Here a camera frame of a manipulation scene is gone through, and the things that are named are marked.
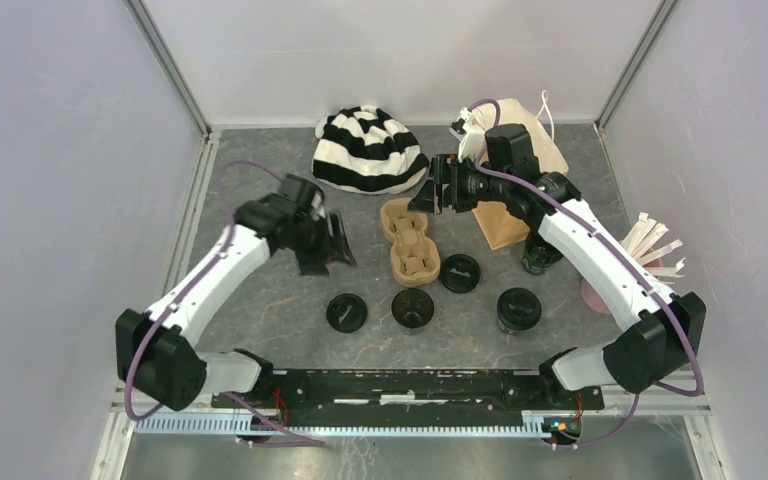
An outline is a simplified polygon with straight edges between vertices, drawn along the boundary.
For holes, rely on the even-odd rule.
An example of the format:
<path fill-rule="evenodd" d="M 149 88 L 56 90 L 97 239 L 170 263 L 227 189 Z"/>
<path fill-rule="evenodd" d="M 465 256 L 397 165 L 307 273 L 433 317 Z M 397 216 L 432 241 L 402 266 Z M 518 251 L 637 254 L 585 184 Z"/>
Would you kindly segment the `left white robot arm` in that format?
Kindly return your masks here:
<path fill-rule="evenodd" d="M 181 411 L 200 395 L 236 393 L 250 407 L 266 405 L 274 381 L 254 354 L 199 353 L 195 346 L 239 285 L 279 250 L 294 253 L 302 275 L 328 275 L 333 262 L 355 265 L 338 211 L 324 207 L 323 190 L 288 174 L 279 188 L 233 213 L 212 249 L 183 280 L 139 312 L 124 310 L 114 327 L 124 408 L 134 421 L 133 395 Z"/>

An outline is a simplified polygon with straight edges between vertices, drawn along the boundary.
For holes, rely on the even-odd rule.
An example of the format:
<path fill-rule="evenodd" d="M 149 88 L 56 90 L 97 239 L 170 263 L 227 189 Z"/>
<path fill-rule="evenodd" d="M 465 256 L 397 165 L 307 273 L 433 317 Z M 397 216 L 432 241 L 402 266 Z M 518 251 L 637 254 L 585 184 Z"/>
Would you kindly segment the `brown cardboard cup carrier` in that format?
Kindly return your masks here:
<path fill-rule="evenodd" d="M 436 244 L 428 237 L 428 215 L 409 211 L 409 201 L 399 198 L 385 202 L 380 208 L 380 222 L 391 242 L 394 279 L 405 287 L 419 287 L 438 278 L 441 258 Z"/>

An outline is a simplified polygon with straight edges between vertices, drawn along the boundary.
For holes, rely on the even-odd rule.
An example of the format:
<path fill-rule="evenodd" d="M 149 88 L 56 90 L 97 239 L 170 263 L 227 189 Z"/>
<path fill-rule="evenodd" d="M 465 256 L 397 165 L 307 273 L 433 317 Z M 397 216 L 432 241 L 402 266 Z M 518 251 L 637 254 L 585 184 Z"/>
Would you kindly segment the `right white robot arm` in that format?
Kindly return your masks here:
<path fill-rule="evenodd" d="M 704 377 L 697 358 L 706 306 L 695 293 L 677 294 L 646 271 L 600 223 L 580 191 L 560 172 L 541 171 L 526 127 L 509 123 L 476 133 L 476 153 L 439 154 L 409 202 L 411 211 L 469 211 L 501 202 L 529 228 L 523 265 L 540 273 L 568 260 L 593 287 L 620 328 L 603 345 L 574 348 L 546 361 L 537 382 L 540 400 L 562 408 L 578 390 L 618 385 L 640 394 L 658 386 L 699 396 Z"/>

